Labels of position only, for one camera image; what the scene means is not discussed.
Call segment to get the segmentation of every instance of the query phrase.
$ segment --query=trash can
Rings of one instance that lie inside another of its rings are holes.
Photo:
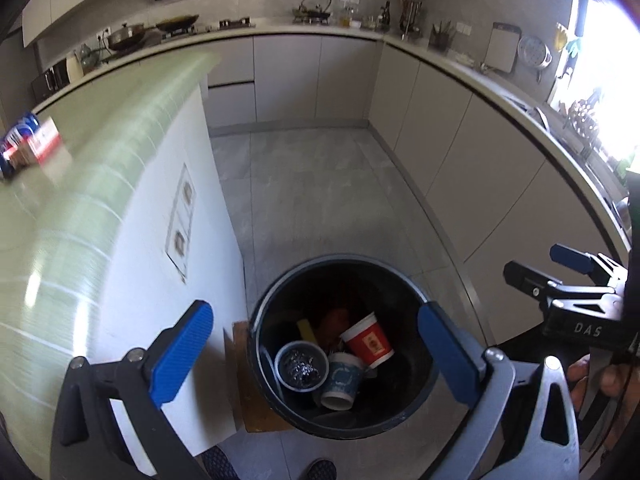
[[[346,440],[394,428],[427,399],[438,374],[417,329],[426,301],[407,277],[364,256],[322,256],[296,266],[270,286],[250,322],[248,359],[261,393],[284,420],[315,436]],[[315,329],[336,306],[348,309],[352,324],[375,313],[395,352],[375,378],[361,382],[346,412],[281,387],[273,368],[278,350],[301,338],[297,322],[307,319]]]

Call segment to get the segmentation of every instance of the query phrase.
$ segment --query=human hand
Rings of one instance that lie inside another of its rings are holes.
[[[578,381],[575,388],[571,391],[571,400],[574,403],[576,412],[580,411],[584,394],[587,391],[587,379],[589,376],[589,359],[590,356],[585,355],[582,359],[575,362],[566,372],[568,381]],[[625,387],[626,378],[629,375],[629,365],[609,365],[606,367],[600,377],[600,389],[609,397],[617,397],[622,393]],[[631,420],[636,406],[640,401],[640,367],[636,367],[631,375],[629,386],[620,409],[620,415],[615,421],[609,436],[604,441],[606,449],[611,449],[622,435],[626,425]]]

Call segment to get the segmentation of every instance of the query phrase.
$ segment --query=red paper cup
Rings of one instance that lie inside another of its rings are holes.
[[[342,334],[342,340],[369,368],[375,368],[389,359],[391,348],[375,314],[369,314]]]

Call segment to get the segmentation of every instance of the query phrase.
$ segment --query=wall socket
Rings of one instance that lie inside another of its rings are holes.
[[[465,36],[470,36],[471,25],[467,25],[466,23],[462,23],[462,22],[457,22],[456,31],[458,31],[460,34],[464,34]]]
[[[111,35],[111,27],[105,27],[103,30],[100,30],[95,33],[95,39],[98,40],[98,44],[100,44],[101,40],[104,40],[106,43],[107,37]]]

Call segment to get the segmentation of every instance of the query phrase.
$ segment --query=window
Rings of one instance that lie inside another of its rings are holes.
[[[599,138],[609,155],[622,160],[640,146],[640,32],[613,4],[580,0],[576,33],[582,45],[567,63],[574,70],[561,101],[568,108],[601,88]]]

